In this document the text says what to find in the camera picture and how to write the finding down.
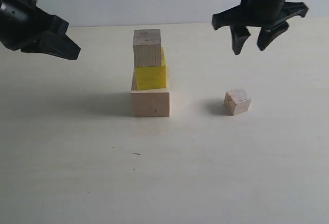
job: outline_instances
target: table surface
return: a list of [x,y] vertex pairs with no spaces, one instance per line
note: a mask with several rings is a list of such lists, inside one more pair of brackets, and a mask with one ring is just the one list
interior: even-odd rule
[[[171,117],[134,118],[134,29],[159,28]],[[329,222],[329,18],[240,56],[210,24],[71,28],[77,61],[0,48],[0,223]],[[242,87],[250,110],[229,116]]]

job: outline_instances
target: wooden block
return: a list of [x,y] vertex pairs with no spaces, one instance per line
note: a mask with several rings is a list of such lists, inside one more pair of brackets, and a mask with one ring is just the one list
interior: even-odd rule
[[135,67],[162,66],[160,30],[135,30],[133,50]]
[[170,93],[168,83],[167,88],[163,89],[137,90],[134,72],[131,95],[135,117],[170,116]]
[[161,55],[161,66],[135,68],[137,90],[163,89],[167,87],[167,65],[163,48],[161,49]]
[[238,115],[248,111],[250,103],[251,99],[242,88],[226,92],[224,106],[232,115]]

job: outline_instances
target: black robotic claw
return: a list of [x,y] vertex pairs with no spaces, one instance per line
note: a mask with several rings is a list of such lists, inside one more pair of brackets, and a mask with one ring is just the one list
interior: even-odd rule
[[308,7],[304,3],[285,0],[241,0],[238,6],[214,14],[212,26],[215,30],[230,26],[232,49],[238,55],[250,37],[246,26],[262,28],[257,45],[263,51],[275,38],[288,30],[288,19],[294,16],[305,17],[307,12]]
[[80,47],[67,35],[69,23],[36,6],[37,0],[0,0],[0,42],[10,50],[76,60]]

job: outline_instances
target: yellow block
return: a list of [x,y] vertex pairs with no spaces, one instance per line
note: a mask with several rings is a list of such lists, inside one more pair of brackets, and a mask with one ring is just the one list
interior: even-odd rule
[[166,56],[161,48],[162,66],[136,67],[137,90],[163,89],[167,87]]

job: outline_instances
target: large wooden block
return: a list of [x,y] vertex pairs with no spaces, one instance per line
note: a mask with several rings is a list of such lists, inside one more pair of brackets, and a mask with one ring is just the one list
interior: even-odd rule
[[135,30],[133,50],[135,67],[161,66],[160,30]]
[[134,72],[131,95],[135,117],[170,116],[169,83],[167,83],[167,88],[163,89],[137,90]]
[[224,106],[232,115],[238,115],[248,111],[250,103],[251,98],[242,88],[226,92]]
[[163,48],[161,49],[161,66],[136,67],[137,90],[163,89],[167,87],[167,65]]

